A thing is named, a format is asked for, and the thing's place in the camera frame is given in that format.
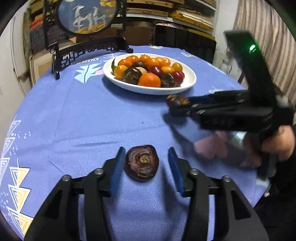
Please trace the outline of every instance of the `tangerine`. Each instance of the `tangerine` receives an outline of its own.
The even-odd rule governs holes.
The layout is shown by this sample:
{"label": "tangerine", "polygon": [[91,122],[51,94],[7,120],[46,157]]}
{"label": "tangerine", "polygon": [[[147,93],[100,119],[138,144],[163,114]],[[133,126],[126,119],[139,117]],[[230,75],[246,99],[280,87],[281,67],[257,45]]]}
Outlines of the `tangerine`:
{"label": "tangerine", "polygon": [[160,87],[161,81],[160,78],[152,73],[143,74],[139,78],[138,85],[146,87]]}
{"label": "tangerine", "polygon": [[159,62],[159,67],[161,68],[161,67],[164,67],[164,66],[167,66],[167,64],[166,64],[166,62],[165,62],[165,60],[163,59],[163,58],[161,58],[161,57],[158,57],[158,58],[156,58],[157,60],[158,60],[158,62]]}
{"label": "tangerine", "polygon": [[118,62],[118,65],[125,65],[126,67],[131,67],[133,64],[128,59],[122,59]]}
{"label": "tangerine", "polygon": [[139,58],[137,56],[135,56],[135,55],[131,55],[129,57],[126,57],[126,60],[129,60],[133,64],[135,62],[138,62]]}
{"label": "tangerine", "polygon": [[166,63],[166,66],[170,66],[170,60],[168,58],[163,58],[163,60]]}
{"label": "tangerine", "polygon": [[150,56],[148,56],[148,55],[141,55],[141,57],[139,58],[139,60],[140,61],[142,61],[142,62],[144,62],[144,63],[146,63],[149,59],[151,59],[151,57]]}
{"label": "tangerine", "polygon": [[151,67],[154,67],[154,66],[159,66],[159,60],[156,58],[148,59],[148,61],[146,62],[146,68],[150,69]]}

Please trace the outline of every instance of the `chestnut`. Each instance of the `chestnut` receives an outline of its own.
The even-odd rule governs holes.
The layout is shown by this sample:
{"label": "chestnut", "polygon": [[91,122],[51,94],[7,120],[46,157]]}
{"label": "chestnut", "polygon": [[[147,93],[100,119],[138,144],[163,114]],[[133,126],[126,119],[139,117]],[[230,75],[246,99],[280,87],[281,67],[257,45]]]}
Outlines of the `chestnut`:
{"label": "chestnut", "polygon": [[166,102],[169,107],[190,104],[189,99],[182,95],[169,95]]}
{"label": "chestnut", "polygon": [[137,85],[139,78],[141,77],[142,73],[137,68],[131,67],[128,68],[122,75],[123,82]]}
{"label": "chestnut", "polygon": [[146,68],[146,64],[142,61],[139,61],[139,62],[135,62],[133,63],[132,67],[142,67],[142,68]]}
{"label": "chestnut", "polygon": [[131,178],[146,182],[155,176],[158,165],[154,146],[136,146],[128,151],[124,170]]}

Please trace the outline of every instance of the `cardboard box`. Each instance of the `cardboard box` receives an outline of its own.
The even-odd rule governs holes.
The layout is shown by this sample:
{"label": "cardboard box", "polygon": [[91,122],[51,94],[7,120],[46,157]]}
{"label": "cardboard box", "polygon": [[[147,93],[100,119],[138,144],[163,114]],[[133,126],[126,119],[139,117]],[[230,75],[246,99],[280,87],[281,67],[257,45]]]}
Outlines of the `cardboard box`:
{"label": "cardboard box", "polygon": [[[93,39],[115,36],[117,28],[108,28],[105,31],[94,35]],[[127,26],[123,34],[129,45],[149,45],[151,42],[151,27],[148,26]],[[88,37],[77,37],[76,42],[88,41]]]}
{"label": "cardboard box", "polygon": [[[63,49],[73,45],[70,40],[59,43],[59,48]],[[30,57],[30,75],[32,85],[35,85],[39,78],[52,66],[52,54],[49,50],[42,50]]]}

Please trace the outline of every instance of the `white horse embroidery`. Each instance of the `white horse embroidery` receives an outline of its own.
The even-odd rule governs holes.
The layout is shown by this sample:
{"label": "white horse embroidery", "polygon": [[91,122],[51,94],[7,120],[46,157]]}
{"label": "white horse embroidery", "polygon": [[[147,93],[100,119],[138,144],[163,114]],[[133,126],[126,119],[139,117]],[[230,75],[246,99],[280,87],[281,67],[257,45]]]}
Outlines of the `white horse embroidery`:
{"label": "white horse embroidery", "polygon": [[85,17],[80,16],[80,9],[84,8],[84,6],[81,5],[77,5],[76,7],[73,8],[76,9],[75,11],[75,21],[73,22],[73,26],[74,27],[78,27],[78,30],[80,30],[80,27],[83,26],[83,24],[81,24],[81,21],[87,19],[89,21],[89,27],[87,29],[87,31],[91,30],[91,26],[93,25],[93,18],[92,18],[92,14],[89,13],[88,15],[86,15]]}
{"label": "white horse embroidery", "polygon": [[101,17],[98,17],[98,11],[99,11],[99,8],[97,7],[93,7],[94,8],[94,13],[93,13],[93,19],[94,19],[94,23],[95,23],[95,28],[97,28],[97,25],[98,25],[98,20],[102,19],[103,20],[103,23],[104,23],[104,26],[106,26],[106,16],[105,14],[103,14]]}

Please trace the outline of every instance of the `fruit bowl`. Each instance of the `fruit bowl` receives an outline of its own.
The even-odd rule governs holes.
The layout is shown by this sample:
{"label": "fruit bowl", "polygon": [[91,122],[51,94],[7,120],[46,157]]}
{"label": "fruit bowl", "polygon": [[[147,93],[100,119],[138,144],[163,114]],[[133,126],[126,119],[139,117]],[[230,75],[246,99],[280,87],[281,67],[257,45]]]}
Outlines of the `fruit bowl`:
{"label": "fruit bowl", "polygon": [[114,84],[116,84],[117,86],[119,86],[119,87],[121,87],[123,89],[129,90],[129,91],[132,91],[132,92],[136,92],[136,93],[148,94],[148,95],[177,94],[177,93],[181,93],[183,91],[188,90],[189,88],[191,88],[196,83],[196,75],[195,75],[195,73],[193,72],[193,70],[191,68],[189,68],[187,65],[181,63],[180,61],[177,61],[177,60],[175,60],[173,58],[161,56],[161,55],[149,54],[149,53],[124,54],[124,55],[120,55],[120,56],[116,57],[114,64],[117,66],[118,62],[120,60],[123,60],[123,59],[127,58],[128,56],[137,56],[138,58],[140,58],[143,55],[148,55],[151,58],[158,58],[158,57],[168,58],[170,60],[170,62],[171,62],[171,65],[173,65],[174,63],[180,64],[183,67],[183,73],[185,75],[182,84],[179,87],[157,88],[157,87],[146,87],[146,86],[140,86],[140,85],[126,83],[124,81],[121,81],[121,80],[117,79],[113,75],[113,73],[112,73],[112,61],[113,61],[113,59],[111,59],[111,60],[109,60],[108,62],[105,63],[105,65],[103,67],[104,75],[110,81],[112,81]]}

